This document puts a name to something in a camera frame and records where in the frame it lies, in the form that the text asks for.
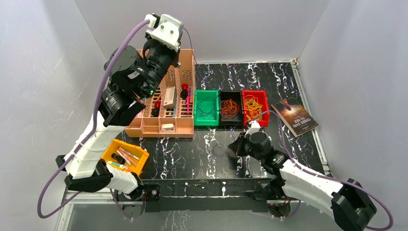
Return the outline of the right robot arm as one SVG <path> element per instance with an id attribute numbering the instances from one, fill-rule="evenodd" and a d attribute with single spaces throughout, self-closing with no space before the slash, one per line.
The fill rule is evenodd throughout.
<path id="1" fill-rule="evenodd" d="M 277 199 L 296 198 L 330 216 L 344 231 L 362 231 L 377 213 L 377 208 L 360 190 L 358 181 L 346 183 L 329 180 L 325 175 L 295 164 L 289 156 L 275 149 L 263 132 L 242 132 L 228 145 L 236 156 L 251 156 L 267 173 L 274 175 L 268 188 Z"/>

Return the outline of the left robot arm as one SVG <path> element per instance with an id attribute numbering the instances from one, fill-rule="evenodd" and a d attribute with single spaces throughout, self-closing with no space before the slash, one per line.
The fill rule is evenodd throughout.
<path id="1" fill-rule="evenodd" d="M 121 191 L 139 200 L 144 185 L 137 173 L 114 167 L 102 156 L 116 136 L 145 109 L 144 99 L 156 92 L 169 67 L 179 66 L 179 49 L 155 40 L 141 52 L 126 45 L 115 50 L 105 64 L 108 84 L 98 92 L 93 115 L 71 153 L 59 156 L 57 165 L 67 173 L 71 191 L 93 193 L 103 188 Z"/>

